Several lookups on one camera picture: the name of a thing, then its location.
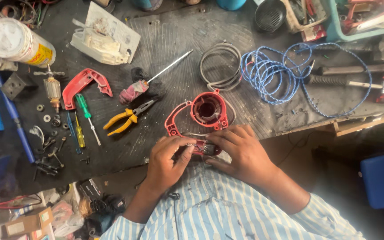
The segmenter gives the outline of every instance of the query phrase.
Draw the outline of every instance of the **yellow screwdriver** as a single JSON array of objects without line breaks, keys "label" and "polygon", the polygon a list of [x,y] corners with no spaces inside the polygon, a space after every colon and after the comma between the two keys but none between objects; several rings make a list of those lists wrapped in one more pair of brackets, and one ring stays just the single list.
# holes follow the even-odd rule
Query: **yellow screwdriver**
[{"label": "yellow screwdriver", "polygon": [[82,134],[82,127],[79,125],[78,117],[76,116],[76,111],[75,111],[75,119],[76,119],[76,135],[78,138],[79,147],[85,147],[84,135]]}]

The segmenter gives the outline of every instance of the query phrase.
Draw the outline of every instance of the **yellow pliers handle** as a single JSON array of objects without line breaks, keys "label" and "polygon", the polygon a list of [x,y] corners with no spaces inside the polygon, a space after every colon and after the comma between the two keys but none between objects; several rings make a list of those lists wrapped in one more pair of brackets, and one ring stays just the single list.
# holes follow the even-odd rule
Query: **yellow pliers handle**
[{"label": "yellow pliers handle", "polygon": [[108,129],[110,126],[112,126],[114,123],[116,123],[118,120],[129,117],[127,122],[124,123],[120,128],[116,129],[115,131],[108,134],[108,136],[113,135],[115,133],[121,133],[125,129],[127,129],[132,123],[137,123],[137,116],[133,114],[133,110],[126,108],[125,112],[120,113],[116,115],[115,117],[112,117],[108,123],[103,127],[103,129]]}]

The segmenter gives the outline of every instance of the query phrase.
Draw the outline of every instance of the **hand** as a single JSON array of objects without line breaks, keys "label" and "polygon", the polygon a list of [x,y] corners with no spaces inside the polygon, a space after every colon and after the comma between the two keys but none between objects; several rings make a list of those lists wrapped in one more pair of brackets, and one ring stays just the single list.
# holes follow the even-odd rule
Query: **hand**
[{"label": "hand", "polygon": [[210,133],[207,139],[227,152],[232,163],[215,159],[206,163],[234,178],[265,188],[278,173],[279,168],[270,161],[249,125],[233,125]]},{"label": "hand", "polygon": [[159,195],[162,195],[168,188],[173,186],[188,165],[194,146],[187,146],[177,161],[171,158],[181,146],[186,144],[196,144],[196,140],[179,136],[159,139],[152,148],[148,174],[142,185]]}]

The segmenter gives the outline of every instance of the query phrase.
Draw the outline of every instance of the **green screwdriver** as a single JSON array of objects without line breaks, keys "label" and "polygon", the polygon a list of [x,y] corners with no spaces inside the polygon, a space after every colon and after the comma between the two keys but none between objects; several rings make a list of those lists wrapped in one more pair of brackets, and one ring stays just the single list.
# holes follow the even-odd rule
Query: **green screwdriver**
[{"label": "green screwdriver", "polygon": [[76,97],[76,100],[79,103],[79,106],[82,108],[82,111],[84,112],[84,117],[87,118],[88,122],[90,123],[91,130],[93,130],[94,136],[96,137],[96,140],[97,140],[97,144],[100,146],[101,143],[100,143],[99,137],[96,134],[96,131],[94,130],[94,126],[91,123],[91,119],[90,119],[91,118],[91,114],[88,111],[87,103],[85,102],[84,96],[82,94],[76,94],[75,97]]}]

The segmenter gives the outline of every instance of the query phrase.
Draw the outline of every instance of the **workbench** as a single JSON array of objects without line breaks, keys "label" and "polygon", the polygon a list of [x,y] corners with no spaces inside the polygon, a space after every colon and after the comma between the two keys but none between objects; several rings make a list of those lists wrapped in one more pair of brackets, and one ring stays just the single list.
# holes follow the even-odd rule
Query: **workbench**
[{"label": "workbench", "polygon": [[[61,82],[62,89],[81,70],[91,68],[107,78],[114,96],[109,97],[101,93],[96,83],[89,84],[82,90],[81,93],[88,102],[89,111],[92,114],[91,120],[102,145],[97,145],[87,119],[83,117],[83,112],[77,109],[78,120],[86,142],[83,153],[78,155],[69,130],[55,128],[43,121],[45,114],[53,117],[56,113],[46,97],[42,82],[44,77],[32,74],[39,69],[30,67],[30,73],[28,73],[27,65],[19,65],[18,74],[29,75],[39,85],[39,88],[30,96],[15,101],[24,129],[28,132],[37,125],[47,134],[57,130],[55,146],[60,144],[63,136],[67,137],[64,147],[58,154],[65,168],[56,177],[40,174],[32,182],[35,168],[27,161],[15,127],[4,109],[5,106],[0,104],[6,126],[6,130],[0,133],[0,149],[11,152],[13,160],[17,161],[15,175],[21,192],[35,193],[145,164],[156,141],[162,136],[167,136],[164,121],[168,114],[182,102],[193,100],[198,94],[208,91],[199,77],[198,63],[202,53],[211,46],[226,39],[244,54],[262,45],[285,51],[292,44],[302,41],[299,34],[290,35],[285,25],[272,34],[258,32],[253,20],[255,9],[256,5],[253,1],[248,1],[235,12],[228,12],[219,8],[215,1],[203,1],[195,6],[187,6],[180,1],[164,0],[163,5],[156,12],[144,13],[133,7],[130,1],[124,0],[116,5],[112,14],[138,32],[141,40],[131,64],[111,66],[95,61],[70,45],[72,33],[78,28],[72,24],[72,18],[85,22],[88,4],[82,0],[62,0],[52,5],[42,28],[36,32],[56,48],[57,57],[51,69],[66,73],[63,78],[56,77]],[[141,67],[152,76],[190,49],[194,51],[188,57],[159,77],[166,90],[164,97],[143,113],[138,123],[126,132],[114,138],[107,137],[106,134],[109,131],[103,130],[102,127],[111,117],[125,111],[125,107],[119,103],[118,95],[122,89],[132,83],[131,69]],[[317,56],[318,61],[315,67],[359,65],[352,57],[342,52],[331,52],[328,56],[329,59],[322,57],[322,54]],[[306,58],[306,53],[302,53],[296,55],[295,59],[299,61]],[[209,61],[210,65],[213,64],[216,67],[208,69],[213,80],[219,79],[232,67],[229,63],[220,65],[217,59]],[[326,114],[348,111],[365,94],[364,89],[347,87],[312,86],[308,87],[308,91]],[[236,109],[235,124],[250,124],[259,139],[301,128],[321,126],[333,121],[317,114],[301,89],[289,102],[280,105],[263,102],[257,91],[246,81],[242,81],[232,91],[223,92],[222,95]],[[139,97],[129,108],[134,109],[145,101],[145,97]],[[36,110],[38,104],[45,105],[43,112]],[[383,112],[384,105],[366,100],[350,117],[371,116]],[[66,114],[65,110],[60,113],[62,123],[66,123]],[[188,115],[189,111],[185,110],[177,117],[181,132],[210,131],[193,122]],[[229,109],[228,117],[229,119],[232,117]],[[38,138],[31,134],[27,135],[31,147],[39,148]],[[87,156],[90,157],[90,164],[80,161]]]}]

